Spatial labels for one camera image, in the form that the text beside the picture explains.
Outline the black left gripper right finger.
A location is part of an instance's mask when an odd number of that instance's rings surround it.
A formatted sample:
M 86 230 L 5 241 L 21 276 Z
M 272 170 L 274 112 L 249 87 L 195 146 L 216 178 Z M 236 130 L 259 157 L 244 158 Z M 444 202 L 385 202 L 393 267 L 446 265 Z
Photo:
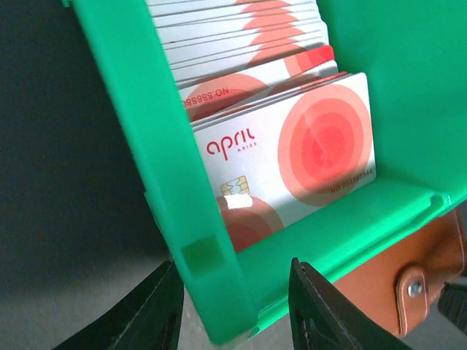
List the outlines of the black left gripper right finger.
M 294 349 L 408 349 L 309 263 L 293 258 L 288 305 Z

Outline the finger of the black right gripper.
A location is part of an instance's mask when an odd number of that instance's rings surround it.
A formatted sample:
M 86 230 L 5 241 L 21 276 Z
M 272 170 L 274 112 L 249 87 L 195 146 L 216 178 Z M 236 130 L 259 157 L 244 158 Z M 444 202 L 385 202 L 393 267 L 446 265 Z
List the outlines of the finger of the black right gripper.
M 456 328 L 467 328 L 466 285 L 445 284 L 437 308 Z

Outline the brown leather card holder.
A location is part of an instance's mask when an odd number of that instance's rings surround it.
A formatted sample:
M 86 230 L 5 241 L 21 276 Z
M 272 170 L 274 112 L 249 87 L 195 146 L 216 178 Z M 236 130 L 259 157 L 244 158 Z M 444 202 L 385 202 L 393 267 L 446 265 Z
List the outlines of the brown leather card holder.
M 438 217 L 334 282 L 367 317 L 398 338 L 423 322 L 448 281 L 466 272 L 460 209 Z

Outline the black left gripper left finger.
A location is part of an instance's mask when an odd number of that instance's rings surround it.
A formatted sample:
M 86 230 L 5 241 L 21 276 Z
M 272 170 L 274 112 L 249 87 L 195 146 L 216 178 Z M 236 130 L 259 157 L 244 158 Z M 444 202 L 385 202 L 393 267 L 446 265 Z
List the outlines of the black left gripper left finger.
M 57 349 L 176 349 L 184 287 L 175 264 L 163 262 L 103 316 Z

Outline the white red front card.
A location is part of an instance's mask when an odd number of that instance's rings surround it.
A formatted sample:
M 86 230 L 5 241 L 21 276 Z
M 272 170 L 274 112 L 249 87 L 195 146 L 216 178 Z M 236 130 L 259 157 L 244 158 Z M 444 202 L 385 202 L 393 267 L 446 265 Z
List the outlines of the white red front card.
M 362 72 L 197 127 L 194 136 L 237 252 L 377 175 Z

